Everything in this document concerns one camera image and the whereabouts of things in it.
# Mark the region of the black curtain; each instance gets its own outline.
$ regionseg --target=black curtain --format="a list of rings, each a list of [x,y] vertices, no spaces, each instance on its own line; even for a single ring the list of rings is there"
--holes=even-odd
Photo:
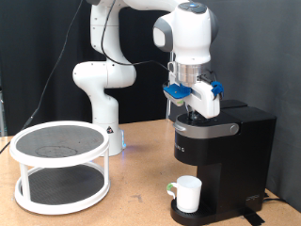
[[[37,108],[79,3],[80,0],[0,1],[0,75],[10,136],[20,131]],[[105,60],[90,46],[90,8],[85,0],[32,125],[63,120],[91,122],[90,101],[72,80],[77,63]],[[121,50],[129,61],[155,59],[167,64],[169,54],[157,49],[152,40],[153,24],[164,14],[164,11],[142,12],[131,8],[121,11]],[[164,118],[166,98],[162,84],[167,80],[167,72],[153,64],[136,66],[136,71],[133,86],[105,91],[119,101],[119,122]]]

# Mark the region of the mug handle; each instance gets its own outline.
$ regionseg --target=mug handle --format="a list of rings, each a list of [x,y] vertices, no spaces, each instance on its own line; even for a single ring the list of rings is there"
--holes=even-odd
[[[173,186],[174,186],[174,187],[178,187],[178,184],[177,184],[177,183],[169,183],[169,184],[167,185],[167,187],[166,187],[166,191],[167,191],[168,195],[171,195],[171,196],[173,196],[173,199],[176,199],[175,193],[173,193],[173,192],[170,190]]]

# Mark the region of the stand leg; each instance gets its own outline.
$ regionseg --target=stand leg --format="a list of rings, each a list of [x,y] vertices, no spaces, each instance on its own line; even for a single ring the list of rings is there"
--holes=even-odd
[[[104,183],[109,183],[109,150],[104,153]]]
[[[22,181],[22,191],[23,196],[26,200],[30,201],[30,190],[29,190],[29,180],[28,180],[28,168],[27,165],[20,163],[21,171],[21,181]]]

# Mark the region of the white two-tier stand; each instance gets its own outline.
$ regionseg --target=white two-tier stand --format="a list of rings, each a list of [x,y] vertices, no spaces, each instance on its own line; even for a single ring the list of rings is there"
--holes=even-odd
[[[68,150],[71,150],[71,156],[61,156],[61,157],[49,157],[47,154],[51,154],[51,151],[47,150],[47,148],[42,147],[40,148],[40,155],[41,156],[34,156],[30,155],[28,153],[23,152],[22,147],[18,147],[18,142],[25,136],[31,134],[31,133],[39,133],[40,131],[44,129],[54,129],[59,131],[59,128],[61,126],[68,126],[68,128],[72,128],[74,126],[74,131],[76,136],[80,137],[81,135],[78,134],[78,128],[84,127],[87,128],[88,131],[93,130],[92,132],[99,133],[99,137],[102,137],[102,142],[100,145],[95,147],[92,150],[87,150],[84,152],[81,152],[79,154],[75,153],[76,150],[73,148],[72,150],[69,147],[60,146],[60,144],[53,144],[56,148],[56,154],[58,155],[63,154],[64,152],[68,152]],[[63,139],[60,139],[61,137],[64,138],[65,143],[66,140],[68,140],[68,134],[58,134],[58,141],[57,143],[62,143]],[[86,136],[87,138],[78,138],[80,139],[79,143],[87,143],[91,140],[97,140],[97,138],[92,139],[89,136]],[[10,143],[10,150],[9,150],[11,156],[20,163],[20,171],[21,171],[21,178],[17,181],[17,184],[15,186],[15,199],[16,202],[24,209],[38,213],[43,215],[63,215],[63,214],[69,214],[73,212],[77,212],[86,208],[89,208],[91,205],[99,202],[108,192],[110,188],[110,181],[109,181],[109,138],[105,130],[103,130],[100,126],[86,123],[86,122],[80,122],[80,121],[56,121],[56,122],[47,122],[44,124],[39,124],[30,128],[27,128],[17,134]],[[93,159],[103,155],[104,156],[104,168],[101,166],[91,162]],[[34,167],[31,170],[28,170],[27,166]],[[67,202],[67,203],[61,203],[61,204],[45,204],[45,203],[39,203],[39,202],[33,202],[32,201],[32,195],[31,195],[31,189],[30,187],[30,176],[34,175],[34,173],[41,172],[41,170],[50,170],[50,169],[56,169],[63,170],[68,169],[69,176],[73,172],[77,172],[78,170],[72,170],[72,168],[76,168],[78,166],[82,166],[80,170],[83,170],[83,172],[80,172],[80,176],[85,174],[85,169],[90,169],[91,171],[94,171],[94,173],[100,173],[103,178],[103,184],[97,188],[96,192],[94,192],[89,197],[80,198],[79,200],[76,200],[76,197],[73,199],[74,202]],[[91,174],[89,171],[85,174],[87,178],[87,183],[91,183],[89,186],[93,186],[93,181],[88,180],[88,176]],[[70,192],[72,192],[73,189],[76,189],[76,185],[74,187],[68,187]]]

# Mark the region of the drip tray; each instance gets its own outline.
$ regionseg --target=drip tray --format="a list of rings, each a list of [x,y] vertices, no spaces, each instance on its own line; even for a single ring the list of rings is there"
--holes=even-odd
[[[204,225],[215,221],[215,213],[203,203],[199,204],[195,213],[184,213],[177,208],[177,199],[171,202],[170,215],[182,225]]]
[[[103,185],[103,175],[98,170],[85,165],[40,169],[29,176],[31,201],[47,205],[85,200],[99,192]]]

